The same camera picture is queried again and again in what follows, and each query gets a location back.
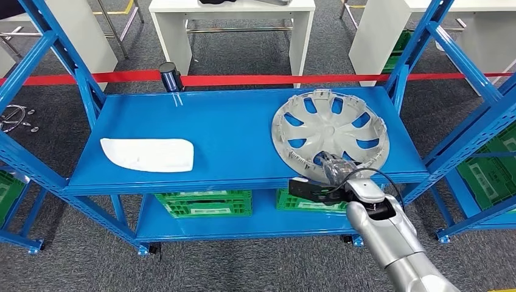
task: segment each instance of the silver robotic arm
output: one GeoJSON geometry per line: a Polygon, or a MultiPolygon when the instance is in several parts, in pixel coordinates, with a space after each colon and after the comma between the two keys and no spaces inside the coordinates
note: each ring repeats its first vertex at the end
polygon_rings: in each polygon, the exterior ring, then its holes
{"type": "Polygon", "coordinates": [[[397,292],[459,291],[428,259],[416,229],[393,196],[370,179],[350,179],[344,188],[358,198],[347,205],[351,226],[362,236],[397,292]],[[386,211],[371,218],[377,204],[386,205],[386,211]]]}

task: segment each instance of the green crate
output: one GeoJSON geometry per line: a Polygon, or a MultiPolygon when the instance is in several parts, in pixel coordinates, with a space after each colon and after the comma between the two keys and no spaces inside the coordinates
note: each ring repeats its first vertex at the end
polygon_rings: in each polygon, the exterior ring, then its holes
{"type": "MultiPolygon", "coordinates": [[[[493,144],[486,144],[477,153],[492,152],[493,147],[493,144]]],[[[457,171],[482,210],[516,195],[516,177],[498,157],[468,158],[457,166],[457,171]]]]}
{"type": "Polygon", "coordinates": [[[249,216],[253,212],[250,190],[157,193],[155,196],[175,218],[249,216]]]}
{"type": "Polygon", "coordinates": [[[392,50],[391,56],[387,59],[387,63],[385,64],[385,67],[382,70],[382,74],[391,73],[392,70],[394,70],[396,63],[398,63],[398,60],[400,59],[403,50],[405,50],[406,45],[408,44],[408,41],[410,40],[412,34],[413,31],[408,29],[405,29],[402,32],[400,38],[394,45],[394,50],[392,50]]]}
{"type": "MultiPolygon", "coordinates": [[[[505,128],[489,144],[491,152],[516,151],[516,123],[505,128]]],[[[516,156],[500,157],[500,160],[510,173],[516,175],[516,156]]]]}
{"type": "Polygon", "coordinates": [[[14,201],[21,195],[25,184],[11,174],[0,170],[0,226],[4,225],[5,216],[14,201]]]}
{"type": "Polygon", "coordinates": [[[307,211],[330,211],[346,213],[347,203],[342,202],[331,206],[323,203],[315,203],[310,200],[290,195],[287,189],[276,191],[276,209],[278,210],[307,210],[307,211]]]}

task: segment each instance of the lower shelf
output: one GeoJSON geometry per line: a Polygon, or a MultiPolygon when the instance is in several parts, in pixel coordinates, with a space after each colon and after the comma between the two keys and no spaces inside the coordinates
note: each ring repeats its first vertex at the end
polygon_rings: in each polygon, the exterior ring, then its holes
{"type": "MultiPolygon", "coordinates": [[[[446,175],[446,182],[450,187],[451,194],[455,198],[457,205],[465,219],[471,218],[475,215],[486,214],[488,210],[482,211],[475,201],[473,194],[468,188],[467,184],[462,179],[461,175],[457,170],[453,169],[446,175]]],[[[514,202],[515,198],[510,198],[506,201],[500,202],[499,206],[493,206],[502,211],[506,209],[505,213],[502,213],[492,219],[478,223],[478,220],[473,220],[468,227],[472,229],[513,229],[516,228],[516,212],[513,210],[516,206],[514,202]]]]}
{"type": "Polygon", "coordinates": [[[175,219],[146,195],[136,236],[141,242],[166,242],[356,233],[346,214],[276,210],[275,203],[275,190],[255,190],[252,216],[175,219]]]}

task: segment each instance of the white table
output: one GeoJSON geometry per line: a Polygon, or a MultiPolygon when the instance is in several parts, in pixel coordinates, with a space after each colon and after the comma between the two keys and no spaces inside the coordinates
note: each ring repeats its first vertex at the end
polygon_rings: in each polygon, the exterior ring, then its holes
{"type": "MultiPolygon", "coordinates": [[[[368,0],[349,51],[355,73],[380,74],[409,17],[426,11],[429,3],[368,0]]],[[[481,71],[507,72],[516,63],[516,0],[455,0],[450,12],[467,24],[457,44],[481,71]]]]}
{"type": "Polygon", "coordinates": [[[185,27],[188,19],[292,19],[290,67],[292,75],[303,74],[315,11],[313,0],[292,0],[285,6],[255,0],[219,5],[201,4],[197,0],[152,0],[148,9],[166,60],[174,62],[182,75],[188,74],[192,58],[185,27]]]}
{"type": "MultiPolygon", "coordinates": [[[[47,0],[46,4],[54,14],[64,32],[92,73],[113,72],[118,60],[102,32],[96,17],[86,0],[47,0]]],[[[13,16],[2,21],[13,23],[31,22],[28,14],[13,16]]],[[[14,65],[4,48],[0,46],[0,77],[14,65]],[[4,70],[4,63],[9,67],[4,70]]],[[[99,84],[102,90],[107,83],[99,84]]]]}

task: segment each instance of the cable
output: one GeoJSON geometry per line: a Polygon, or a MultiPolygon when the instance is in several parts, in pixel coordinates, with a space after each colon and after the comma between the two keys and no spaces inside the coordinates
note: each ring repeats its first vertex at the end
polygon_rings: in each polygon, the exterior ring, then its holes
{"type": "Polygon", "coordinates": [[[329,190],[328,192],[321,192],[321,193],[315,193],[315,194],[316,195],[327,195],[329,193],[333,193],[333,192],[337,191],[338,189],[342,188],[346,184],[346,182],[351,178],[352,175],[354,175],[356,173],[359,173],[359,172],[362,172],[364,170],[370,170],[370,171],[373,171],[373,172],[376,172],[376,173],[379,173],[379,174],[383,175],[391,183],[392,187],[396,191],[396,194],[398,194],[398,196],[400,197],[400,201],[401,201],[400,204],[402,205],[403,211],[405,211],[405,202],[403,202],[402,194],[401,194],[400,190],[396,187],[396,184],[394,184],[394,181],[392,181],[392,179],[388,175],[383,173],[382,171],[377,170],[377,169],[373,169],[372,167],[363,167],[361,169],[355,169],[352,172],[348,173],[346,175],[346,177],[344,178],[344,180],[338,186],[336,186],[334,189],[329,190]]]}

